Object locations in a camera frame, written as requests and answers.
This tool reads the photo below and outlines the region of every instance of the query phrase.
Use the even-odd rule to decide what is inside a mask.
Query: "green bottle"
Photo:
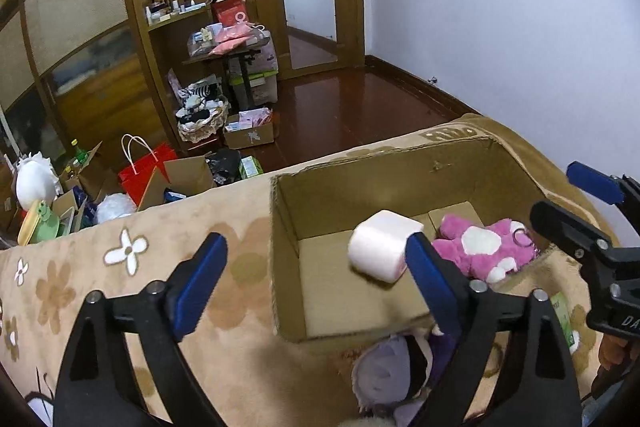
[[[74,139],[73,142],[71,142],[71,145],[76,148],[76,160],[78,160],[78,163],[80,165],[84,165],[86,161],[89,159],[89,153],[84,149],[80,149],[78,147],[78,140],[76,139]]]

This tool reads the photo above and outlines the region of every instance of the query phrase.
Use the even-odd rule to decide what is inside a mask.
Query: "metal screw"
[[[151,295],[156,295],[164,290],[164,281],[151,281],[146,285],[146,291]]]
[[[489,286],[486,285],[486,282],[481,281],[479,279],[473,279],[469,283],[469,288],[471,288],[476,293],[484,293],[489,289]]]
[[[609,286],[609,291],[611,292],[611,296],[614,299],[619,299],[620,296],[622,295],[622,290],[620,289],[620,285],[616,283],[612,283],[611,286]]]
[[[549,295],[546,294],[544,290],[538,288],[537,290],[533,290],[533,296],[536,298],[536,301],[544,302],[549,299]]]
[[[104,297],[103,293],[100,290],[94,290],[89,292],[89,294],[84,299],[88,304],[95,304],[97,301]]]

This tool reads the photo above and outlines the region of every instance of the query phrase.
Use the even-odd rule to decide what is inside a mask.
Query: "white bag handle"
[[[127,150],[125,150],[124,140],[127,137],[129,137],[129,144],[127,145]],[[131,143],[132,142],[137,142],[140,145],[146,147],[148,151],[151,153],[151,155],[156,159],[156,162],[158,162],[158,156],[156,156],[156,153],[153,152],[153,150],[151,149],[151,147],[149,147],[149,144],[145,142],[145,139],[143,139],[143,137],[133,136],[132,134],[125,134],[122,136],[122,139],[120,139],[120,145],[122,146],[122,152],[124,152],[124,157],[129,161],[131,168],[133,169],[133,174],[138,174],[138,171],[136,171],[136,166],[133,165],[133,160],[131,159]]]

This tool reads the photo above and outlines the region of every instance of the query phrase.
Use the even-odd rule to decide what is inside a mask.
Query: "tissue roll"
[[[394,283],[406,269],[404,247],[407,238],[423,231],[422,223],[381,210],[353,231],[348,246],[349,261],[360,272]]]

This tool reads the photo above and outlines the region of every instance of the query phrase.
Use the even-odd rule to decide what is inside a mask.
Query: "pink plush toy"
[[[511,271],[535,259],[538,250],[526,227],[511,219],[501,219],[481,229],[461,217],[447,214],[433,246],[443,259],[452,261],[460,271],[489,284],[503,280]]]

